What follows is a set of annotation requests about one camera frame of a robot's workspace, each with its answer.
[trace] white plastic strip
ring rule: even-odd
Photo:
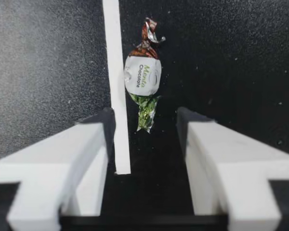
[[[117,174],[130,174],[121,27],[118,0],[103,0],[111,106],[115,110],[115,157]]]

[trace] candy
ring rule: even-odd
[[[146,18],[142,28],[142,42],[130,52],[125,62],[125,88],[131,98],[139,105],[138,130],[144,129],[150,133],[154,123],[154,115],[158,96],[154,94],[159,88],[161,63],[152,44],[160,41],[155,35],[157,23]]]

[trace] black surface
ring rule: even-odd
[[[111,158],[114,152],[114,135],[116,130],[115,112],[112,108],[106,107],[96,115],[91,115],[87,118],[81,119],[79,123],[103,123],[104,137],[107,146],[108,158]]]
[[[227,230],[227,216],[62,217],[62,230]]]
[[[0,157],[104,107],[102,1],[0,0]]]
[[[212,122],[213,120],[201,115],[197,112],[192,112],[185,107],[180,107],[177,113],[177,131],[179,135],[180,145],[183,156],[186,155],[186,143],[189,122]]]
[[[0,184],[0,231],[10,231],[6,216],[17,189],[18,184]]]
[[[167,40],[158,50],[155,126],[150,135],[135,132],[137,105],[127,94],[133,176],[107,178],[117,190],[106,188],[112,207],[103,209],[192,214],[175,128],[180,106],[289,152],[289,0],[119,3],[124,59],[140,43],[147,16]]]
[[[271,180],[270,184],[282,215],[276,231],[289,231],[289,180]]]

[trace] candy wrapper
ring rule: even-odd
[[[154,96],[159,88],[162,66],[153,44],[163,42],[155,35],[157,23],[146,18],[142,28],[142,42],[130,52],[125,62],[125,88],[131,98],[139,105],[138,130],[150,133],[158,97]]]

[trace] speckled gray surface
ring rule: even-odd
[[[0,0],[0,157],[106,106],[102,1]]]

